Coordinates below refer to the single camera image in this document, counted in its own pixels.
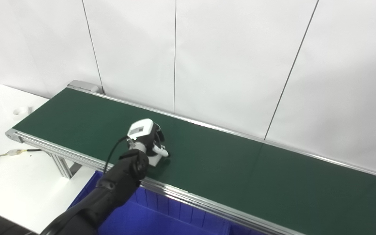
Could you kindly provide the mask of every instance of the black object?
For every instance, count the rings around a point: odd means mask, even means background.
[[[112,147],[111,152],[110,152],[110,154],[108,155],[107,160],[105,161],[104,170],[103,170],[103,172],[102,172],[103,174],[105,174],[106,171],[107,171],[108,163],[109,163],[109,161],[110,161],[110,159],[111,159],[112,154],[114,153],[115,148],[118,146],[119,143],[121,143],[121,142],[122,142],[123,140],[125,140],[125,139],[127,139],[127,135],[121,137],[121,138],[115,143],[114,147]]]
[[[58,216],[41,235],[95,235],[115,208],[124,205],[147,172],[146,153],[131,149],[97,182],[82,201]]]

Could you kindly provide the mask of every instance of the white tabletop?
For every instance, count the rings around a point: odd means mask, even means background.
[[[34,149],[9,140],[5,132],[19,122],[13,119],[13,110],[28,106],[34,111],[46,101],[0,85],[0,154],[11,149]],[[0,216],[40,233],[68,208],[93,173],[81,167],[71,180],[63,178],[45,152],[0,157]]]

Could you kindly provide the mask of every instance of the blue crate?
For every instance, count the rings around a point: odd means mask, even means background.
[[[92,191],[101,172],[96,171],[70,207]],[[263,235],[198,208],[139,188],[99,229],[99,235]]]

